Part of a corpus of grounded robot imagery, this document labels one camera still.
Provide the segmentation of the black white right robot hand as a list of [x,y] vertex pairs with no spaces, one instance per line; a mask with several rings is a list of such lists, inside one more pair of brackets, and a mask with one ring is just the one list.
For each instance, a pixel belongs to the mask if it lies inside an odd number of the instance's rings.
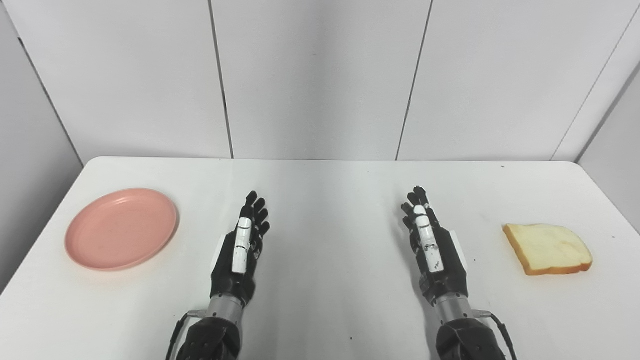
[[450,231],[442,227],[431,207],[425,189],[416,186],[402,203],[403,224],[409,230],[409,243],[420,271],[423,297],[434,305],[447,294],[468,297],[467,272]]

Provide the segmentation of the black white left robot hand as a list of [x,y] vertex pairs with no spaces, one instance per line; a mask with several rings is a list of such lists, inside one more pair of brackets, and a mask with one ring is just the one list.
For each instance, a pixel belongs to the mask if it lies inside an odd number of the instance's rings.
[[266,201],[251,191],[240,210],[236,226],[222,241],[211,273],[210,297],[231,296],[246,307],[256,291],[255,273],[265,235],[271,225]]

